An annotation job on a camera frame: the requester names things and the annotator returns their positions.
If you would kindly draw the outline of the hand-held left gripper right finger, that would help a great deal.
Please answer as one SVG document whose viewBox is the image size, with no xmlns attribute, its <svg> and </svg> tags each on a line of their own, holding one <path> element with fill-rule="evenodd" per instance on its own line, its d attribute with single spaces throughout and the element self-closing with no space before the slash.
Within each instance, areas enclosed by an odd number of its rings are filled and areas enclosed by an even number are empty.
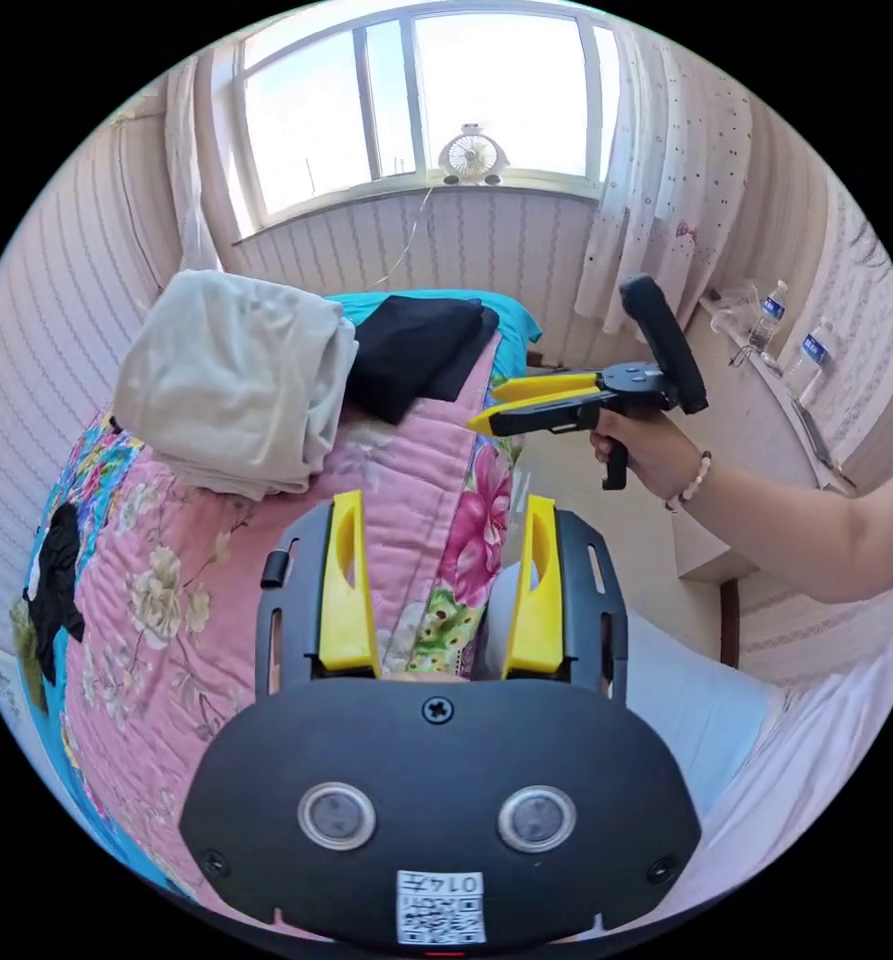
<svg viewBox="0 0 893 960">
<path fill-rule="evenodd" d="M 555 501 L 527 498 L 520 572 L 502 676 L 550 677 L 564 660 L 562 573 Z"/>
</svg>

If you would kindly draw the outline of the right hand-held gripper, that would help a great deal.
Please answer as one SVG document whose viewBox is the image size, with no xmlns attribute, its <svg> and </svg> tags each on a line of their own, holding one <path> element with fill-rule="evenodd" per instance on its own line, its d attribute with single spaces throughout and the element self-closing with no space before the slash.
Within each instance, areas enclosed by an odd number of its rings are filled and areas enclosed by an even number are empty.
<svg viewBox="0 0 893 960">
<path fill-rule="evenodd" d="M 506 438 L 535 432 L 590 432 L 609 410 L 668 412 L 677 406 L 677 379 L 655 363 L 617 364 L 596 371 L 547 372 L 492 388 L 494 403 L 468 427 Z"/>
</svg>

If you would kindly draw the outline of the person's right hand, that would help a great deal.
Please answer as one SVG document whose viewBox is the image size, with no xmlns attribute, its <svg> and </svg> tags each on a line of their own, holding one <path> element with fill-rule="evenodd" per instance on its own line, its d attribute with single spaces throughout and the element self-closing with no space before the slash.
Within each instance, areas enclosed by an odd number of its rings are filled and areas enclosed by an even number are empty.
<svg viewBox="0 0 893 960">
<path fill-rule="evenodd" d="M 672 512 L 698 492 L 712 464 L 710 453 L 700 451 L 659 412 L 632 416 L 603 410 L 590 442 L 597 460 L 606 466 L 616 464 L 625 449 L 628 467 Z"/>
</svg>

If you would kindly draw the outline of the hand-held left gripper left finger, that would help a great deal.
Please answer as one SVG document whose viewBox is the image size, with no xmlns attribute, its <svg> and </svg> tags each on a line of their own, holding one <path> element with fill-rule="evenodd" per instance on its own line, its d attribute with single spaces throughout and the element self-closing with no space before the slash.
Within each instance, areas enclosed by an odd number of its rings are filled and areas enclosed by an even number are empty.
<svg viewBox="0 0 893 960">
<path fill-rule="evenodd" d="M 381 664 L 360 490 L 333 498 L 322 574 L 318 658 L 333 674 L 377 678 Z"/>
</svg>

